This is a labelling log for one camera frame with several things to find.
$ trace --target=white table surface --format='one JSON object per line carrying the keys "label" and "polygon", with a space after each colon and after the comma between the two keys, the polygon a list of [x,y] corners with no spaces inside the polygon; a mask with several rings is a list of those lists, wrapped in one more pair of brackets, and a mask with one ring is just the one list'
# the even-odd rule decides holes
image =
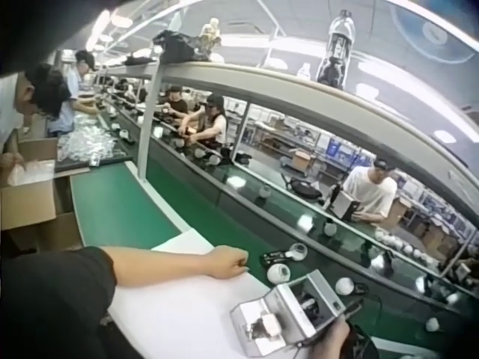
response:
{"label": "white table surface", "polygon": [[[154,251],[204,254],[213,246],[196,230]],[[193,277],[140,289],[118,287],[109,313],[145,359],[241,359],[244,355],[229,312],[259,298],[268,287],[250,274],[231,280]],[[293,359],[296,349],[269,359]],[[296,359],[305,359],[300,352]]]}

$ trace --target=metal rack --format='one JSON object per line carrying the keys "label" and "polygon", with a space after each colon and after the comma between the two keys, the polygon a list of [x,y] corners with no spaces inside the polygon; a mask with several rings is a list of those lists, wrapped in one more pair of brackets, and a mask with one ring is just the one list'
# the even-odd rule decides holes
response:
{"label": "metal rack", "polygon": [[392,160],[449,202],[479,227],[479,180],[454,156],[397,114],[390,114],[356,96],[258,68],[227,64],[159,63],[108,69],[110,76],[152,79],[138,156],[144,179],[156,93],[162,81],[219,92],[302,118],[373,153]]}

